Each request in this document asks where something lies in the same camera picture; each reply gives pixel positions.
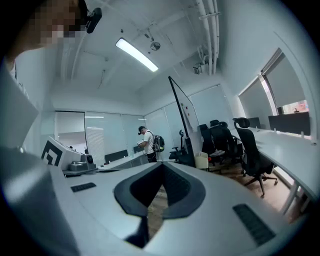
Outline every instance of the black backpack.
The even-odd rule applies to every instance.
[[[153,146],[152,149],[155,152],[162,152],[165,150],[165,140],[160,135],[154,135],[151,131],[147,131],[152,134],[153,137]]]

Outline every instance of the chair base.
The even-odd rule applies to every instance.
[[[262,176],[262,174],[260,174],[260,175],[255,176],[252,180],[248,181],[246,184],[244,184],[244,186],[246,187],[246,186],[254,183],[255,181],[259,181],[260,187],[261,187],[261,190],[262,190],[261,197],[263,198],[265,196],[265,188],[264,188],[264,185],[263,185],[262,181],[265,182],[266,180],[275,180],[274,185],[278,184],[278,178],[267,177],[265,175]]]

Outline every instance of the fluorescent light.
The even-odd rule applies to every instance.
[[[132,57],[140,61],[143,65],[145,65],[148,69],[150,69],[152,72],[155,72],[158,70],[158,67],[151,62],[146,56],[144,56],[139,50],[134,48],[130,43],[128,43],[123,38],[120,38],[118,42],[116,42],[115,46],[119,47],[121,50],[124,50],[128,54],[130,54]]]
[[[103,130],[103,128],[98,128],[98,127],[87,127],[87,129],[90,129],[90,130]]]
[[[85,116],[84,118],[105,118],[104,116]]]

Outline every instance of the man's arm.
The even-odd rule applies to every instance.
[[[138,145],[139,148],[144,148],[145,146],[148,145],[147,141],[142,142],[141,144]]]

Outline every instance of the roller shade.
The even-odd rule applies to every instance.
[[[270,130],[268,116],[273,114],[260,80],[257,78],[239,98],[246,118],[259,118],[261,128]]]
[[[277,108],[305,100],[299,79],[283,53],[265,72],[265,75],[271,86]]]

